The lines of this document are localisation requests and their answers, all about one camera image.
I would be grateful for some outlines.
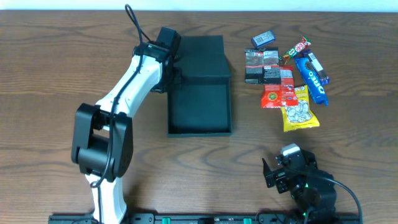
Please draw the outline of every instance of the white wall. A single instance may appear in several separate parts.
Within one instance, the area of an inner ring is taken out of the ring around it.
[[[398,0],[0,0],[0,9],[398,12]]]

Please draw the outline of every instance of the blue snack package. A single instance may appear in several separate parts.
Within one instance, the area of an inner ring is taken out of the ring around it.
[[[310,91],[310,95],[312,100],[316,104],[324,103],[325,106],[328,106],[328,97],[326,96],[325,90],[323,89],[321,82],[317,76],[315,69],[313,68],[310,60],[306,57],[304,58],[295,58],[294,59],[298,70],[301,73],[301,76],[308,85],[308,90]]]
[[[251,39],[251,43],[253,46],[258,49],[259,47],[262,47],[264,45],[270,44],[273,41],[275,41],[275,35],[272,32],[272,30],[269,30],[263,34],[257,35]]]
[[[316,56],[312,53],[311,49],[304,50],[302,52],[302,55],[310,60],[312,67],[315,69],[315,71],[317,71],[317,75],[318,78],[321,80],[321,84],[322,85],[328,84],[330,81],[329,76],[326,74],[325,70],[323,69],[322,65],[319,63]]]

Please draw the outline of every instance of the black snack package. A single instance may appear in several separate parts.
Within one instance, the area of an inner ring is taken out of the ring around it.
[[[280,78],[280,68],[279,65],[265,65],[264,66],[264,82],[263,84],[282,84],[282,79]]]
[[[244,81],[249,84],[261,84],[263,78],[263,57],[261,50],[245,49],[246,54],[246,74]]]
[[[281,84],[278,48],[245,49],[246,75],[249,84]]]

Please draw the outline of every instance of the yellow snack bag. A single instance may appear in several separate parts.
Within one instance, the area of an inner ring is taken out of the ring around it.
[[[310,110],[308,86],[294,88],[294,92],[298,99],[298,105],[280,108],[284,118],[284,132],[319,127],[318,118]]]

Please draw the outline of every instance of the oreo package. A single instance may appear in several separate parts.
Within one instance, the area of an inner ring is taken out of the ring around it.
[[[310,60],[306,57],[304,58],[295,58],[294,59],[298,70],[301,73],[301,76],[306,85],[308,85],[308,90],[312,97],[312,100],[316,104],[324,103],[325,106],[328,106],[328,97],[326,96],[325,90],[321,85],[321,81],[318,78],[317,72],[312,66]]]
[[[321,80],[322,85],[326,85],[329,83],[330,79],[329,76],[326,74],[325,70],[323,69],[322,65],[319,63],[316,56],[312,53],[311,49],[304,50],[302,52],[304,57],[307,57],[312,67],[317,71],[318,78]]]

